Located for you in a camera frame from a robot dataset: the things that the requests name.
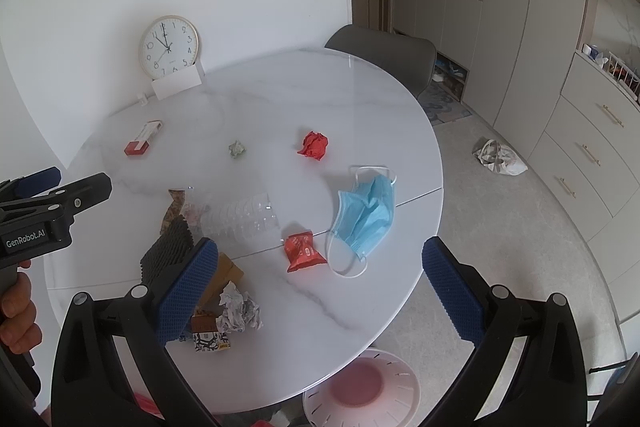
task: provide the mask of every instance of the mask ear loop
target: mask ear loop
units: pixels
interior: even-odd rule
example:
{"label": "mask ear loop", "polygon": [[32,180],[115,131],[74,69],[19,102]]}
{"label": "mask ear loop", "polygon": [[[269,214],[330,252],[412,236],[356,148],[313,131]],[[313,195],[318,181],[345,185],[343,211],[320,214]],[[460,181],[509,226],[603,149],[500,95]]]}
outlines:
{"label": "mask ear loop", "polygon": [[383,169],[386,171],[386,177],[391,179],[391,184],[394,185],[396,183],[396,181],[398,181],[398,175],[393,172],[389,167],[385,167],[382,165],[365,165],[362,167],[358,167],[355,171],[355,176],[356,176],[356,185],[358,185],[359,181],[358,181],[358,172],[361,171],[362,169],[373,169],[373,170],[377,170],[377,169]]}
{"label": "mask ear loop", "polygon": [[[328,240],[326,242],[326,253],[325,253],[324,257],[326,259],[326,263],[327,263],[327,266],[329,267],[329,269],[332,272],[334,272],[338,277],[342,277],[344,279],[355,279],[356,277],[359,277],[360,275],[362,275],[364,273],[364,270],[367,269],[367,258],[366,257],[360,261],[360,264],[364,265],[362,267],[362,270],[360,270],[358,273],[355,273],[353,275],[345,275],[344,273],[340,273],[333,266],[331,266],[331,261],[329,260],[329,252],[331,251],[331,245],[334,242],[334,232],[332,230],[329,230],[329,232],[327,232],[327,233],[329,234],[329,238],[328,238]],[[354,253],[353,256],[356,259],[360,260],[360,258],[357,256],[356,253]]]}

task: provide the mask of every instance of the clock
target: clock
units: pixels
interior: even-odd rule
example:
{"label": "clock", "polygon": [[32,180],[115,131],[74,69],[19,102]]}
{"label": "clock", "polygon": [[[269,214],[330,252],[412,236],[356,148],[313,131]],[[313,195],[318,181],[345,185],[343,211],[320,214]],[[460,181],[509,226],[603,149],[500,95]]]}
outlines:
{"label": "clock", "polygon": [[193,66],[197,55],[196,28],[175,15],[153,21],[140,41],[140,64],[154,80]]}

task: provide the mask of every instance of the patterned rug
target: patterned rug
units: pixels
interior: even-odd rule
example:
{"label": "patterned rug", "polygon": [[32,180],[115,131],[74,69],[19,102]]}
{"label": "patterned rug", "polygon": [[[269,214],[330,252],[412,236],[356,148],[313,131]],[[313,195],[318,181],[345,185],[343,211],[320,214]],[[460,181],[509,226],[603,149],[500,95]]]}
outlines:
{"label": "patterned rug", "polygon": [[418,103],[433,126],[471,116],[471,111],[444,91],[437,82],[429,84],[418,97]]}

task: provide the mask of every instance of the cabinet handle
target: cabinet handle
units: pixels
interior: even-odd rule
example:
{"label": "cabinet handle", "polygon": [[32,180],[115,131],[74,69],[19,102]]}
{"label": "cabinet handle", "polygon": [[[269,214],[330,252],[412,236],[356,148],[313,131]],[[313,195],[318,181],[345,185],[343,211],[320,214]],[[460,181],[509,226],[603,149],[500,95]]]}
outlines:
{"label": "cabinet handle", "polygon": [[600,160],[598,160],[596,156],[593,155],[593,153],[589,150],[589,148],[585,144],[582,144],[582,147],[584,148],[584,150],[587,151],[587,154],[591,156],[591,159],[598,164],[598,167],[600,167]]}
{"label": "cabinet handle", "polygon": [[609,106],[608,106],[608,105],[602,104],[602,108],[603,108],[605,111],[607,111],[607,112],[611,115],[611,118],[613,118],[613,120],[615,120],[615,121],[616,121],[616,123],[617,123],[620,127],[624,127],[624,126],[625,126],[625,124],[623,124],[623,123],[622,123],[622,120],[620,120],[620,118],[618,118],[615,114],[613,114],[613,113],[611,112],[611,110],[610,110],[610,108],[609,108]]}
{"label": "cabinet handle", "polygon": [[566,181],[564,181],[564,178],[560,178],[560,181],[562,182],[562,185],[564,185],[564,188],[566,188],[569,191],[569,194],[571,194],[575,199],[575,192],[569,188],[569,185],[566,184]]}

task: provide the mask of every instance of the white plastic bag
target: white plastic bag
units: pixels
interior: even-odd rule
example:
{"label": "white plastic bag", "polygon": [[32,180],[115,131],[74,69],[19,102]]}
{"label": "white plastic bag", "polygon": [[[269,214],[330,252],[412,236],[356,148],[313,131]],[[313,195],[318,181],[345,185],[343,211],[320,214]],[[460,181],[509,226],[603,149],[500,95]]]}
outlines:
{"label": "white plastic bag", "polygon": [[498,174],[517,176],[527,170],[524,161],[515,151],[497,140],[489,140],[482,149],[474,152],[474,156],[491,172],[498,172]]}

